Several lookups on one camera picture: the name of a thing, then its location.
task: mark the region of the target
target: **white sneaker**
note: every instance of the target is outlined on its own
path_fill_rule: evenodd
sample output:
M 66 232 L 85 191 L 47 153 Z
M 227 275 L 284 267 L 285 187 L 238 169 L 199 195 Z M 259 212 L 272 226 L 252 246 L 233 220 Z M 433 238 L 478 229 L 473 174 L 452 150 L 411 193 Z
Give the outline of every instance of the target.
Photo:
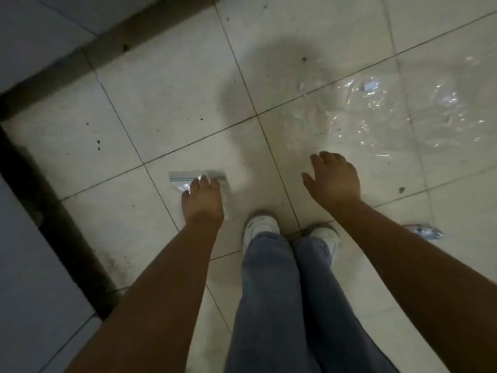
M 340 248 L 340 237 L 336 230 L 334 230 L 330 225 L 320 225 L 314 227 L 309 233 L 309 237 L 322 239 L 328 250 L 330 251 L 330 258 L 333 261 L 337 260 L 338 252 Z
M 249 218 L 245 224 L 244 235 L 242 238 L 242 245 L 244 254 L 249 247 L 250 242 L 255 236 L 262 232 L 271 232 L 279 234 L 278 222 L 273 216 L 267 213 L 258 213 Z

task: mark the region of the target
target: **jeans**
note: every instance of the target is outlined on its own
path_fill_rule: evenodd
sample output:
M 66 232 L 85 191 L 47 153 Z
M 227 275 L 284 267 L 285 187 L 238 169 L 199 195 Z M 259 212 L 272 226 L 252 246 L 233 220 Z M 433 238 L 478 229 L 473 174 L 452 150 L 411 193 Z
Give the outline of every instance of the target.
M 226 373 L 395 372 L 352 312 L 324 241 L 259 233 L 242 264 Z

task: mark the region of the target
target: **hand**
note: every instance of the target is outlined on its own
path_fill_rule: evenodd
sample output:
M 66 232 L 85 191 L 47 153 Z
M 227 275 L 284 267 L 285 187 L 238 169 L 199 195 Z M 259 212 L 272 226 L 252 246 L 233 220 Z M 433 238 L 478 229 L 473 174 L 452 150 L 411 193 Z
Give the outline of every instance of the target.
M 181 207 L 186 224 L 207 222 L 220 228 L 224 213 L 219 181 L 214 178 L 209 185 L 206 175 L 202 175 L 200 180 L 195 178 L 190 191 L 183 192 Z
M 361 200 L 359 177 L 355 167 L 338 153 L 311 155 L 314 178 L 302 173 L 304 186 L 317 203 L 333 213 L 340 207 Z

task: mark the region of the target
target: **clear plastic bag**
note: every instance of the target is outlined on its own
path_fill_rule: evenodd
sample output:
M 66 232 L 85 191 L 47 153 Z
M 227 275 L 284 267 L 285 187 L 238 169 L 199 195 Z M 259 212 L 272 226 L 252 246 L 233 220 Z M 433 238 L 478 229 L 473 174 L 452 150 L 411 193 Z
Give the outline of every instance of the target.
M 230 218 L 228 208 L 231 204 L 231 188 L 224 172 L 219 170 L 171 171 L 169 173 L 169 180 L 179 193 L 183 193 L 185 191 L 190 191 L 191 182 L 195 178 L 200 179 L 202 175 L 207 175 L 209 181 L 213 178 L 219 181 L 221 200 L 223 201 L 224 219 L 228 220 Z

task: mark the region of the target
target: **dirty floor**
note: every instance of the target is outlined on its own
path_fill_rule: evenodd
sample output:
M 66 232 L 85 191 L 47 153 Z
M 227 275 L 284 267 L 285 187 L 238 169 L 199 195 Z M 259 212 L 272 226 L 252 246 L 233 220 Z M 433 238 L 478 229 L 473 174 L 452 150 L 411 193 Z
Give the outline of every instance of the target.
M 188 359 L 219 372 L 246 217 L 337 227 L 333 270 L 402 372 L 447 371 L 300 173 L 326 149 L 364 199 L 497 281 L 497 0 L 163 0 L 7 94 L 2 123 L 123 291 L 183 226 L 170 171 L 222 170 L 230 219 Z

